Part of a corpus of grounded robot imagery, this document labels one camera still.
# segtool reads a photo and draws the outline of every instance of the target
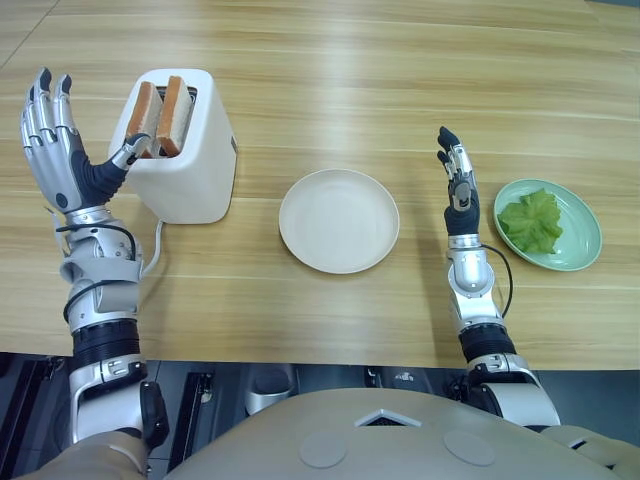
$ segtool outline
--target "power cord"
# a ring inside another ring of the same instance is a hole
[[[507,275],[509,276],[509,296],[507,297],[507,303],[504,306],[504,310],[502,310],[502,318],[505,318],[507,316],[507,313],[509,312],[511,300],[513,299],[513,274],[511,273],[511,266],[509,265],[509,260],[507,260],[507,257],[504,255],[504,253],[502,253],[497,248],[492,247],[491,245],[487,245],[486,243],[483,243],[482,247],[500,255],[500,258],[502,258],[502,261],[504,262],[504,266],[507,267]]]
[[[162,251],[162,227],[164,226],[164,222],[162,220],[158,220],[158,224],[156,225],[156,241],[153,249],[153,257],[151,257],[151,261],[149,265],[144,267],[142,270],[142,278],[146,277],[151,273],[151,271],[158,264],[158,260],[160,259],[160,252]]]

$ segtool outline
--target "bread slice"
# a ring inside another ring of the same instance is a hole
[[[170,77],[156,132],[168,157],[175,157],[182,151],[191,106],[191,96],[182,77]]]
[[[151,82],[142,82],[140,91],[133,107],[133,113],[127,126],[127,138],[136,133],[146,133],[152,138],[152,142],[142,153],[145,158],[157,157],[160,152],[160,144],[156,139],[158,119],[162,111],[162,98]]]

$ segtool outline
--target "wood grain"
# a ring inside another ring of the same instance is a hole
[[[227,217],[168,225],[143,282],[150,358],[461,366],[435,159],[445,124],[472,154],[487,243],[506,250],[491,205],[525,177],[575,191],[603,228],[602,255],[581,272],[507,253],[519,352],[536,369],[640,366],[638,76],[581,0],[61,0],[0,69],[0,350],[69,354],[68,286],[17,131],[41,64],[72,74],[95,161],[153,68],[210,71],[231,118],[240,156]],[[315,272],[279,237],[288,188],[330,167],[374,176],[398,203],[396,247],[361,274]],[[126,186],[111,208],[150,254],[149,210]],[[506,278],[492,261],[502,303]]]

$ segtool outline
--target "lettuce leaf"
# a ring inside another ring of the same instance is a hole
[[[508,204],[498,221],[509,240],[522,252],[556,253],[553,245],[562,235],[558,226],[560,209],[556,197],[544,189],[520,197],[520,203]]]

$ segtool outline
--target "empty plate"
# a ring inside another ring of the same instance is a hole
[[[507,204],[518,203],[521,196],[540,189],[554,194],[560,209],[558,225],[562,227],[562,235],[553,246],[556,251],[553,254],[522,252],[509,240],[498,221],[498,214]],[[596,216],[580,197],[555,183],[524,179],[504,186],[493,204],[493,220],[506,244],[522,258],[540,267],[571,272],[588,267],[600,255],[602,232]]]
[[[287,192],[280,233],[301,262],[327,273],[355,273],[393,248],[400,216],[379,182],[353,170],[312,173]]]

